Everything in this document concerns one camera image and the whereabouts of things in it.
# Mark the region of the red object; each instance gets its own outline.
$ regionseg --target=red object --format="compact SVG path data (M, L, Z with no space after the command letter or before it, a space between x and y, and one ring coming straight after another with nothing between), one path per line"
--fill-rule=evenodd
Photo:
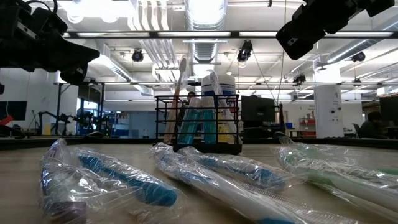
M2 121L0 121L0 125L7 125L13 120L14 118L11 115L8 115L7 118L4 118Z

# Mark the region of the pillar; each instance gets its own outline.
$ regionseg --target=pillar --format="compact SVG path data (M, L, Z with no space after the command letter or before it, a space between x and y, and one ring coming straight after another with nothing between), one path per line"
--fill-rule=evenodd
M314 82L341 82L340 67L327 65L326 70L315 67ZM314 88L315 95L315 125L317 138L344 137L343 113L341 110L341 86L318 85Z

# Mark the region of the computer screen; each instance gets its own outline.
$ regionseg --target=computer screen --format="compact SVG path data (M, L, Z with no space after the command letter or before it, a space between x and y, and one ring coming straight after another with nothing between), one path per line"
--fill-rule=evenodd
M380 113L383 121L398 120L398 96L380 97Z
M275 122L275 100L242 96L242 121Z
M27 101L0 101L0 120L11 115L14 121L24 121Z

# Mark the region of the black wire basket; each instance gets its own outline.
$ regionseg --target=black wire basket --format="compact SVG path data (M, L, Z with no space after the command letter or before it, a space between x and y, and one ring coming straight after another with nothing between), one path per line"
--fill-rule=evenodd
M214 107L201 107L201 108L189 108L185 105L185 99L188 96L174 96L174 95L167 95L167 96L156 96L156 139L161 142L163 141L163 137L165 135L172 135L172 145L174 147L174 151L178 151L179 149L187 146L193 146L199 151L203 153L222 153L222 154L239 154L242 151L242 145L239 144L239 95L197 95L196 97L204 97L204 96L212 96L214 98ZM225 100L227 102L227 107L219 106L219 100ZM173 101L177 101L176 107L173 107ZM210 119L199 119L199 120L183 120L178 115L181 110L214 110L216 111L216 116L214 120ZM223 110L230 110L232 119L219 119L218 114L222 113ZM176 119L167 120L167 115L170 111L175 110ZM215 122L216 124L216 132L215 133L180 133L178 131L178 125L182 124L182 122L193 122L197 121L200 124L203 122ZM220 126L222 124L226 124L227 122L233 122L236 131L231 132L220 132ZM174 132L166 133L161 132L162 126L166 127L167 123L175 123ZM186 144L177 144L178 137L181 134L194 134L196 137L194 138L193 144L186 145ZM213 134L216 136L216 144L205 144L204 141L201 139L202 136L207 134ZM220 142L220 136L222 135L230 135L233 137L234 142L233 144L228 144L226 142Z

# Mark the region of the chair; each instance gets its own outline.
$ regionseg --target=chair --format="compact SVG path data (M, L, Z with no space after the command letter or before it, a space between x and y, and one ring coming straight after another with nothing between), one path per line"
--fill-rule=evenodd
M361 138L361 136L359 136L359 125L353 123L353 126L355 128L356 138Z

